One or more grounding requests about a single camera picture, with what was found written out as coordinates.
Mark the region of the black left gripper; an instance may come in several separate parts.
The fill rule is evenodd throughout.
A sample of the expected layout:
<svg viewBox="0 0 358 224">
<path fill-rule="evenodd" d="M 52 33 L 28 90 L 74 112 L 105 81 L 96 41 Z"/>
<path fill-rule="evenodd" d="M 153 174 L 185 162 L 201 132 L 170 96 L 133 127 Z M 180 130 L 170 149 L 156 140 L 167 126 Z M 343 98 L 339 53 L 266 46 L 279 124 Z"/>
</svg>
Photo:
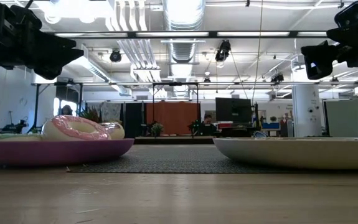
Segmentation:
<svg viewBox="0 0 358 224">
<path fill-rule="evenodd" d="M 30 8 L 33 1 L 29 0 L 24 7 Z M 34 32 L 34 64 L 19 50 L 24 46 L 21 38 L 26 35 L 28 23 L 15 24 L 13 18 L 10 7 L 0 3 L 0 67 L 26 66 L 42 78 L 53 80 L 64 66 L 84 55 L 83 50 L 76 48 L 76 41 L 37 30 Z"/>
</svg>

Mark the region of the pink frosted toy donut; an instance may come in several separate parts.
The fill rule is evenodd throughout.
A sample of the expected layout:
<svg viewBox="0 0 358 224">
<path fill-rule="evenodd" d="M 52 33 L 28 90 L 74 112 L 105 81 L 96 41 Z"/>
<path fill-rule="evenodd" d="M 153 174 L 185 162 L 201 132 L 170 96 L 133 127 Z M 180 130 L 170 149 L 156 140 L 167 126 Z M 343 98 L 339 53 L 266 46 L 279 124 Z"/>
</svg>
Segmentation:
<svg viewBox="0 0 358 224">
<path fill-rule="evenodd" d="M 71 115 L 57 115 L 46 121 L 41 130 L 45 141 L 104 141 L 110 140 L 108 131 L 89 119 Z"/>
</svg>

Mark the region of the red frosted toy donut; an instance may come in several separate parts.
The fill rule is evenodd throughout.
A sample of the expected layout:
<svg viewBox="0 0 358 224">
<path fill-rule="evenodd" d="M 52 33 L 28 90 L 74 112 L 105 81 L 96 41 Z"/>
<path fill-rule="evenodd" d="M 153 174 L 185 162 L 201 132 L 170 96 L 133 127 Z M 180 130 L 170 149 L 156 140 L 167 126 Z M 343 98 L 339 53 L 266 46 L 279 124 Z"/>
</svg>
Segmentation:
<svg viewBox="0 0 358 224">
<path fill-rule="evenodd" d="M 110 139 L 119 140 L 125 138 L 125 130 L 119 122 L 102 123 L 101 126 L 106 129 Z"/>
</svg>

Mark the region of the white round pillar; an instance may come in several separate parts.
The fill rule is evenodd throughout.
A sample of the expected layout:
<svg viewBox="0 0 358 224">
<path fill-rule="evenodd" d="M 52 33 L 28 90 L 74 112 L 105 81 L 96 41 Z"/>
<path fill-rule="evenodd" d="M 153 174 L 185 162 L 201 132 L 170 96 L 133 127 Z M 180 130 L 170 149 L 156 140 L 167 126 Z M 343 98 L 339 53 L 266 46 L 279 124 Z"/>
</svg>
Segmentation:
<svg viewBox="0 0 358 224">
<path fill-rule="evenodd" d="M 294 136 L 297 138 L 320 136 L 322 131 L 318 86 L 308 79 L 304 65 L 292 69 L 291 81 L 294 82 L 292 86 Z"/>
</svg>

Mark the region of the large green potted plant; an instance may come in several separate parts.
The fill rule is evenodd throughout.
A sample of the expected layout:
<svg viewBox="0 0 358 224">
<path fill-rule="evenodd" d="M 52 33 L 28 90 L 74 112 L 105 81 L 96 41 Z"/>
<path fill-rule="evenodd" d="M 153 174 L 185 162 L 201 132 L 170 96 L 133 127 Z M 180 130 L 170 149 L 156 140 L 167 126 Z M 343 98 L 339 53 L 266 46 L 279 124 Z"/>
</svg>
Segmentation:
<svg viewBox="0 0 358 224">
<path fill-rule="evenodd" d="M 95 108 L 87 108 L 79 113 L 79 117 L 88 119 L 95 123 L 102 122 L 99 112 Z"/>
</svg>

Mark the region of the pale green partition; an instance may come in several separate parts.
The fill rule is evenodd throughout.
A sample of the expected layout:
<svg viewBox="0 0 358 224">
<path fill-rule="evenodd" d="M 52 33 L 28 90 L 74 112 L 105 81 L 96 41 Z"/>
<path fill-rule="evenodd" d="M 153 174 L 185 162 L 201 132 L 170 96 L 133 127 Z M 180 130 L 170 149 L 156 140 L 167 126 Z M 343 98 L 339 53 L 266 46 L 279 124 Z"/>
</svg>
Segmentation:
<svg viewBox="0 0 358 224">
<path fill-rule="evenodd" d="M 325 101 L 324 109 L 329 136 L 358 138 L 358 100 Z"/>
</svg>

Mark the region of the purple plate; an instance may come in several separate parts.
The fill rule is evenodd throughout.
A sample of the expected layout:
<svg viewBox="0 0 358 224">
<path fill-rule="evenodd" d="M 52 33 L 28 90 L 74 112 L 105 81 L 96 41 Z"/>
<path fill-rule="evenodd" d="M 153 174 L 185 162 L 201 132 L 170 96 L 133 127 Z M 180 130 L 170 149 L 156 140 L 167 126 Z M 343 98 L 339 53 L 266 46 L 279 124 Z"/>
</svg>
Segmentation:
<svg viewBox="0 0 358 224">
<path fill-rule="evenodd" d="M 66 166 L 115 159 L 134 139 L 104 141 L 0 141 L 0 165 Z"/>
</svg>

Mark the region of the black curtain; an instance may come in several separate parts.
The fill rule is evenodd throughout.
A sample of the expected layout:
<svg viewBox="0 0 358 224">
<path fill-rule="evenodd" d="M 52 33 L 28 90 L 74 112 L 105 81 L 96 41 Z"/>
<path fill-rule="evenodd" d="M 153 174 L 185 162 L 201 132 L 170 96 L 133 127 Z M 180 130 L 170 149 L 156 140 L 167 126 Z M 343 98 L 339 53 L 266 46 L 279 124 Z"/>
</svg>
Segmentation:
<svg viewBox="0 0 358 224">
<path fill-rule="evenodd" d="M 141 103 L 126 104 L 124 120 L 126 138 L 135 138 L 141 135 L 143 115 Z"/>
</svg>

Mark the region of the black overhead rig bar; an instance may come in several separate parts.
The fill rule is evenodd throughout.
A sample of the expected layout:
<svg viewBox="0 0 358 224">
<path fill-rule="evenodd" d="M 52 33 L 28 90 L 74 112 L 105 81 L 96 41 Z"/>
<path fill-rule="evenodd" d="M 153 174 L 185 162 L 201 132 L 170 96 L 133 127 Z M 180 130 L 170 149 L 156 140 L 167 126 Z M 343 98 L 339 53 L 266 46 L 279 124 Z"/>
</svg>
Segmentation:
<svg viewBox="0 0 358 224">
<path fill-rule="evenodd" d="M 326 38 L 323 31 L 105 31 L 52 32 L 70 39 L 295 39 Z"/>
</svg>

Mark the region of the small potted plant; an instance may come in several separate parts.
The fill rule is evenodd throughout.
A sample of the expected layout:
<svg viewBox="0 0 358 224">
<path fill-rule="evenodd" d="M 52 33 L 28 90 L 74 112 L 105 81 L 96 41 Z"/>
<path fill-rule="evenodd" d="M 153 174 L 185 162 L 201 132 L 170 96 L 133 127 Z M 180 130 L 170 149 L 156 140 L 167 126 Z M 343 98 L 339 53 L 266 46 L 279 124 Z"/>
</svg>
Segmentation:
<svg viewBox="0 0 358 224">
<path fill-rule="evenodd" d="M 151 125 L 151 135 L 154 137 L 160 136 L 163 130 L 164 126 L 159 122 L 155 122 Z"/>
</svg>

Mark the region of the orange curtain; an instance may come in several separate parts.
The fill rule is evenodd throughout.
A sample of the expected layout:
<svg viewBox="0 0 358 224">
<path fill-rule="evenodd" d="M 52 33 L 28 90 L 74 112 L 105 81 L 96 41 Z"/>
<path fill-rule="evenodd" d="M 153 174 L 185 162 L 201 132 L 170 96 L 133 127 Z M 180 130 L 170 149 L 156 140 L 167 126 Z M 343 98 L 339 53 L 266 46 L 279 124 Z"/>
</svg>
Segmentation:
<svg viewBox="0 0 358 224">
<path fill-rule="evenodd" d="M 163 125 L 162 134 L 190 134 L 188 125 L 197 120 L 197 104 L 190 102 L 165 102 L 146 104 L 146 123 Z"/>
</svg>

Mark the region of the low black platform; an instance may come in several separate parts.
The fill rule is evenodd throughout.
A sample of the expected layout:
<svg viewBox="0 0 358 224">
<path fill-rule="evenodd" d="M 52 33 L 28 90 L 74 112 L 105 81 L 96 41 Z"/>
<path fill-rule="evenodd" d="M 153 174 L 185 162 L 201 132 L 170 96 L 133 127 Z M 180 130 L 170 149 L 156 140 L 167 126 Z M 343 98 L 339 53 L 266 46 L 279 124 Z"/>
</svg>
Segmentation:
<svg viewBox="0 0 358 224">
<path fill-rule="evenodd" d="M 160 137 L 136 137 L 134 144 L 139 145 L 190 145 L 190 144 L 213 144 L 212 136 L 160 136 Z"/>
</svg>

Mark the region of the grey woven table mat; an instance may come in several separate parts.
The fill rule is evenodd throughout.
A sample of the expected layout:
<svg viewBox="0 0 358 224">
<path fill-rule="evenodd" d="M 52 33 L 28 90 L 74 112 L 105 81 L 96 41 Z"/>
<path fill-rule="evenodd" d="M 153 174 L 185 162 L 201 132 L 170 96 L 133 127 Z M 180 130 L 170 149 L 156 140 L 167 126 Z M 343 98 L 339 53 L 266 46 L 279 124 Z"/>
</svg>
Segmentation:
<svg viewBox="0 0 358 224">
<path fill-rule="evenodd" d="M 135 145 L 115 159 L 67 168 L 72 173 L 133 174 L 358 174 L 358 170 L 313 170 L 234 162 L 213 145 Z"/>
</svg>

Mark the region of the black metal frame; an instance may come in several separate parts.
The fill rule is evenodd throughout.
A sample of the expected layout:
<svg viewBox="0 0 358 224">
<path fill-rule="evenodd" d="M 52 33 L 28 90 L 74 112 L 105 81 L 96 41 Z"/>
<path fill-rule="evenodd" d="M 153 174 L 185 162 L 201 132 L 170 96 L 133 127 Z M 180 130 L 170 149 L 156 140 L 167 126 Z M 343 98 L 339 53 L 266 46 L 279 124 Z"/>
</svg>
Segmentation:
<svg viewBox="0 0 358 224">
<path fill-rule="evenodd" d="M 190 102 L 197 104 L 197 120 L 200 120 L 199 84 L 196 82 L 166 82 L 152 83 L 152 103 Z"/>
<path fill-rule="evenodd" d="M 49 86 L 73 86 L 78 85 L 80 87 L 80 91 L 78 94 L 78 110 L 77 112 L 81 112 L 82 110 L 82 102 L 83 102 L 83 83 L 77 83 L 77 82 L 55 82 L 55 83 L 36 83 L 35 84 L 35 108 L 34 108 L 34 122 L 33 125 L 29 128 L 27 131 L 27 134 L 29 134 L 34 128 L 37 127 L 37 116 L 38 116 L 38 107 L 39 107 L 39 96 L 42 91 L 46 90 Z"/>
</svg>

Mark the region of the silver ceiling duct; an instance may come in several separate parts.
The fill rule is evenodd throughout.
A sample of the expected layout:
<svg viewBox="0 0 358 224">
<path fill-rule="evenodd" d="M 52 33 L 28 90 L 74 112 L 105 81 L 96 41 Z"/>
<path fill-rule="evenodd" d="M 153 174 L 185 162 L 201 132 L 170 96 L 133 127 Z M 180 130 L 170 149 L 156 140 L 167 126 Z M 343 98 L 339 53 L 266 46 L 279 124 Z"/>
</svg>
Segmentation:
<svg viewBox="0 0 358 224">
<path fill-rule="evenodd" d="M 205 0 L 163 0 L 164 20 L 168 31 L 195 31 L 202 26 Z M 188 63 L 195 55 L 195 43 L 171 43 L 169 50 L 176 63 Z"/>
</svg>

